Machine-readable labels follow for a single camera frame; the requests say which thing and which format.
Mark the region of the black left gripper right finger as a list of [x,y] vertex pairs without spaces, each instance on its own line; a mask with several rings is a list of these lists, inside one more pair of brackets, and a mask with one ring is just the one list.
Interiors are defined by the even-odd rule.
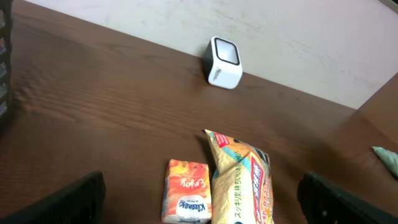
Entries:
[[397,224],[397,217],[313,172],[300,180],[297,199],[309,224]]

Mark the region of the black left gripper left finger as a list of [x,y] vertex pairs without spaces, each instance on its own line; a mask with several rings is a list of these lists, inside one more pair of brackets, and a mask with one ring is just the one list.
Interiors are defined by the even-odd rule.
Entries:
[[1,223],[99,223],[105,196],[103,173],[95,171],[42,200],[1,218]]

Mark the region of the large yellow snack bag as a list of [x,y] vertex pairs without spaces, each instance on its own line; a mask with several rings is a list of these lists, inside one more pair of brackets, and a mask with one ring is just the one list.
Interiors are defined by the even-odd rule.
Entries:
[[211,181],[212,223],[271,224],[273,190],[268,154],[205,129],[216,170]]

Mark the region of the small orange snack box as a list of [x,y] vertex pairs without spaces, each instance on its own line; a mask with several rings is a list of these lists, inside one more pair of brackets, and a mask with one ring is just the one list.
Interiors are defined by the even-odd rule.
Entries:
[[164,223],[208,223],[212,218],[207,164],[170,160],[162,201]]

